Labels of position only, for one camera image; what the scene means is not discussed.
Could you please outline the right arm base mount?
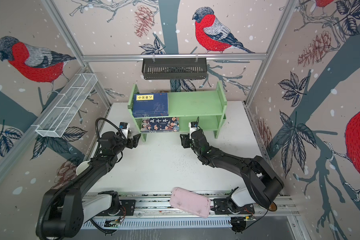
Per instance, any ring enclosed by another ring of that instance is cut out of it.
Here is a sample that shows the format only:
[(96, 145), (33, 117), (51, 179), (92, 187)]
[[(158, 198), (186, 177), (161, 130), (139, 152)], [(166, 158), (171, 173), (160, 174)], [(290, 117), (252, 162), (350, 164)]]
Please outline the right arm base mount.
[(213, 199), (211, 211), (213, 211), (216, 215), (255, 214), (254, 206), (252, 204), (239, 207), (232, 200), (222, 198)]

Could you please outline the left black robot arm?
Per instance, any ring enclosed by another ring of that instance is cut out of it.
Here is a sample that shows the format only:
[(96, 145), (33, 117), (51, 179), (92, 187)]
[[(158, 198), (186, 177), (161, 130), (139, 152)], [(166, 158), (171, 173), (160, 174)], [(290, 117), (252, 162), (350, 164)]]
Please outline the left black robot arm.
[(109, 123), (116, 131), (100, 134), (99, 127), (95, 126), (97, 148), (91, 160), (82, 163), (86, 168), (61, 188), (51, 189), (44, 194), (36, 225), (39, 239), (72, 238), (84, 223), (93, 222), (93, 218), (103, 211), (111, 211), (114, 215), (126, 214), (116, 191), (103, 191), (90, 199), (86, 199), (85, 195), (120, 162), (124, 149), (138, 146), (141, 134), (130, 139), (128, 123), (121, 122), (117, 126), (105, 118), (96, 120), (97, 123), (100, 121)]

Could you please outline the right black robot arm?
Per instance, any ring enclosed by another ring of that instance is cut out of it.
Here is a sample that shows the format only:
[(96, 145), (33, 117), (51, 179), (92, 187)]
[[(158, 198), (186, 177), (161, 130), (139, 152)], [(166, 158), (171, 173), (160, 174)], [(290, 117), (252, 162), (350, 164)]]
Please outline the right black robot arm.
[(284, 183), (262, 157), (242, 158), (225, 153), (209, 145), (201, 130), (181, 134), (180, 139), (182, 147), (192, 149), (203, 165), (226, 170), (243, 179), (245, 187), (236, 187), (226, 198), (227, 208), (232, 213), (237, 214), (252, 204), (269, 211), (276, 210), (274, 201)]

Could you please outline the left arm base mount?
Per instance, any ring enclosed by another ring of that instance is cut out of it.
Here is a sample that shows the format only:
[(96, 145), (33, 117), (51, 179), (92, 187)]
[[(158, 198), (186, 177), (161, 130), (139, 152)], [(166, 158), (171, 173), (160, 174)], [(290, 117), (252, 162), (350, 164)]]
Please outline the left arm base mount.
[(97, 214), (96, 217), (133, 216), (135, 208), (136, 200), (120, 200), (118, 207), (110, 207), (109, 209)]

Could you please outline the blue book yellow label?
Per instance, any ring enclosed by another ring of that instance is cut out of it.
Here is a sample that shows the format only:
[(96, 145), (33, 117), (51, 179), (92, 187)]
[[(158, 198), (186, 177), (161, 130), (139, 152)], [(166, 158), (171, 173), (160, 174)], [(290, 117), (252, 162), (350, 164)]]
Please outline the blue book yellow label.
[(156, 117), (167, 117), (169, 114), (164, 113), (133, 113), (134, 118), (156, 118)]
[(169, 113), (168, 93), (135, 94), (132, 113)]

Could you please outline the colourful illustrated history book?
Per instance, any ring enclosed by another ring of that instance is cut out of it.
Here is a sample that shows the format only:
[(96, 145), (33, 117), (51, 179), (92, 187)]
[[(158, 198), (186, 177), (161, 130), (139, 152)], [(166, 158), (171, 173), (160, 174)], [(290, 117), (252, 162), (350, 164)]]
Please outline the colourful illustrated history book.
[(149, 118), (142, 120), (142, 132), (179, 132), (179, 118)]

